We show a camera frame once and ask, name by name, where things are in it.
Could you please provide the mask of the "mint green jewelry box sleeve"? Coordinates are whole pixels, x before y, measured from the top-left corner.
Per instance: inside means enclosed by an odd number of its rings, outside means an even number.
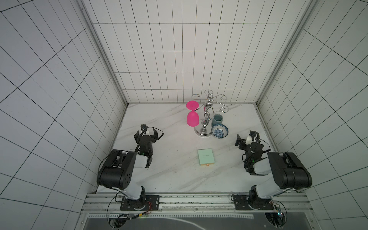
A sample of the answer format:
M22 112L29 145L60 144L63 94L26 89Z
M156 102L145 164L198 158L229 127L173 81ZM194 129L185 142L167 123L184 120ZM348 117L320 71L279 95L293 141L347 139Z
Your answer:
M215 163L212 149L199 149L197 153L200 165L211 165Z

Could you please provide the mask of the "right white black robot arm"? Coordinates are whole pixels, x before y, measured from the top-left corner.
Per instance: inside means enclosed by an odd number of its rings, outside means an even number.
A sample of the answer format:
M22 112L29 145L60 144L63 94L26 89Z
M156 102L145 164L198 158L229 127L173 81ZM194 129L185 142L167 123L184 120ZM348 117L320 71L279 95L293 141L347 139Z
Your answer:
M251 130L246 139L237 135L235 146L244 151L243 167L250 175L272 176L252 186L249 200L270 200L289 189L311 187L312 176L295 153L263 150L264 145L258 132Z

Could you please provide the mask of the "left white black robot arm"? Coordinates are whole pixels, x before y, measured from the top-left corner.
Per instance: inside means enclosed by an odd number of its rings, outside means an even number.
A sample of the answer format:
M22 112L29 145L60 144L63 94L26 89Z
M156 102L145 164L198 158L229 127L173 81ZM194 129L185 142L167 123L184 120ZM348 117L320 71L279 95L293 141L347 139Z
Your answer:
M113 149L99 167L97 193L116 191L130 201L143 203L145 189L133 181L136 168L148 169L153 159L153 143L164 136L158 128L142 124L134 135L137 146L133 151Z

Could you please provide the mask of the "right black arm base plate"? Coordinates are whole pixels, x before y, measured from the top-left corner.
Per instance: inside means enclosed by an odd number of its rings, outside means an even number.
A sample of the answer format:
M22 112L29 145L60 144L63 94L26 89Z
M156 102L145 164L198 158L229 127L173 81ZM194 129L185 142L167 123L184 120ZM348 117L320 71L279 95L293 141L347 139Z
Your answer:
M248 195L232 194L231 201L235 209L239 211L269 211L274 210L270 200L259 199L258 197L249 198Z

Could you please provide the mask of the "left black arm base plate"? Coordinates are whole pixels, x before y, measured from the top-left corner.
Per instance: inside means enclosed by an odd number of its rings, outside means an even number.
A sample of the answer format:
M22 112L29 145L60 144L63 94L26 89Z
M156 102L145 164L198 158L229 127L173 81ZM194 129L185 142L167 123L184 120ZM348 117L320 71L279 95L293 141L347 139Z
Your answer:
M160 196L146 195L138 200L123 199L121 201L121 211L157 211L159 209Z

